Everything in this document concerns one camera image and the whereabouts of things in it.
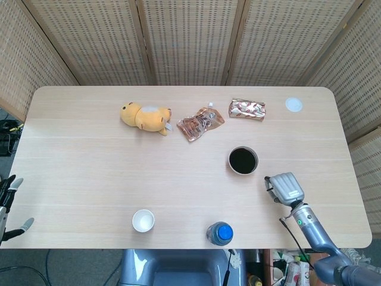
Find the plastic bottle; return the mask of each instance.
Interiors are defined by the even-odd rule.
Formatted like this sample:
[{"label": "plastic bottle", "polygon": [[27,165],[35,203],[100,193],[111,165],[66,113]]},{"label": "plastic bottle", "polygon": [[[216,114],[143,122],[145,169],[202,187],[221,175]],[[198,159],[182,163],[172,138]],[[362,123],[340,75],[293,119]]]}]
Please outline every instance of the plastic bottle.
[{"label": "plastic bottle", "polygon": [[216,222],[209,226],[207,230],[207,238],[215,245],[226,245],[231,242],[233,238],[233,229],[226,222]]}]

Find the plastic wrapper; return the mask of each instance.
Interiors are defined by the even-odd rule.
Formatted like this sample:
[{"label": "plastic wrapper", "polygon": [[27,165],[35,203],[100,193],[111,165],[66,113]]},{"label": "plastic wrapper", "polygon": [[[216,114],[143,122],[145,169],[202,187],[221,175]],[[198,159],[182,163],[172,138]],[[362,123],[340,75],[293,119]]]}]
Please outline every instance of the plastic wrapper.
[{"label": "plastic wrapper", "polygon": [[206,131],[221,126],[225,120],[221,114],[209,107],[201,108],[195,116],[187,117],[177,122],[177,127],[184,133],[188,141],[192,142],[201,137]]},{"label": "plastic wrapper", "polygon": [[266,109],[263,102],[233,98],[232,103],[229,105],[230,117],[241,117],[263,121],[265,115]]},{"label": "plastic wrapper", "polygon": [[297,262],[291,262],[288,266],[285,286],[297,286],[300,277],[300,265]]},{"label": "plastic wrapper", "polygon": [[300,261],[300,276],[298,286],[310,286],[310,265],[307,262]]}]

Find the black cup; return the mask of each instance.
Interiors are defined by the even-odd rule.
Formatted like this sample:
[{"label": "black cup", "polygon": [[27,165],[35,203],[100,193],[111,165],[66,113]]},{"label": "black cup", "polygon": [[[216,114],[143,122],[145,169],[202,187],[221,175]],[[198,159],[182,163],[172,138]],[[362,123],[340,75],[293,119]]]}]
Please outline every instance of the black cup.
[{"label": "black cup", "polygon": [[237,174],[248,175],[257,168],[258,156],[253,149],[240,146],[230,152],[229,165]]}]

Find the paper cup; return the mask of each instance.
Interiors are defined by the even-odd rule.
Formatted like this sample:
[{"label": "paper cup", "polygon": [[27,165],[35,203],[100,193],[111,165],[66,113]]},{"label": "paper cup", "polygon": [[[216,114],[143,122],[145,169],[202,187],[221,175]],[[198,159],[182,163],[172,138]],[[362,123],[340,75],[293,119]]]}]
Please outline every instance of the paper cup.
[{"label": "paper cup", "polygon": [[258,156],[253,149],[240,146],[229,154],[229,166],[239,175],[249,175],[258,167]]},{"label": "paper cup", "polygon": [[132,217],[132,226],[136,231],[147,232],[155,223],[154,214],[149,210],[138,210]]}]

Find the woven screen panel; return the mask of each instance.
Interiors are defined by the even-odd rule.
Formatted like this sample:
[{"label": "woven screen panel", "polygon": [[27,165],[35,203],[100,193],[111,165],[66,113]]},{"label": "woven screen panel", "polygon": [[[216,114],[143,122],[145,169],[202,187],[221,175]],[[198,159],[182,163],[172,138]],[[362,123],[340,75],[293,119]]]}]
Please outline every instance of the woven screen panel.
[{"label": "woven screen panel", "polygon": [[83,85],[147,85],[127,0],[30,0]]},{"label": "woven screen panel", "polygon": [[295,85],[354,1],[252,0],[231,85]]},{"label": "woven screen panel", "polygon": [[220,85],[238,0],[147,0],[159,85]]},{"label": "woven screen panel", "polygon": [[333,91],[345,135],[381,116],[381,1],[373,1],[308,85]]},{"label": "woven screen panel", "polygon": [[371,231],[381,233],[381,136],[350,151]]},{"label": "woven screen panel", "polygon": [[19,117],[37,88],[78,84],[15,0],[0,1],[0,47],[0,97]]}]

